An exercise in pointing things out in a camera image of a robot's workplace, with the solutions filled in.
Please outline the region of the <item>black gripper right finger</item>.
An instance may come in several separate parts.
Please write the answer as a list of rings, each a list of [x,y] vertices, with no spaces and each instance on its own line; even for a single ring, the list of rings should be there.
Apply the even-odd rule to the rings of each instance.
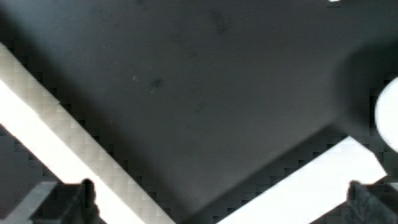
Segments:
[[[351,183],[347,199],[322,224],[398,224],[398,188],[391,183]]]

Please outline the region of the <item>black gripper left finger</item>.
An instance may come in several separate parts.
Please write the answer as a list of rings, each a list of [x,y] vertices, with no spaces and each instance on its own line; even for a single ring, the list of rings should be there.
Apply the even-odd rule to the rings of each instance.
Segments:
[[[95,183],[41,182],[0,224],[102,224]]]

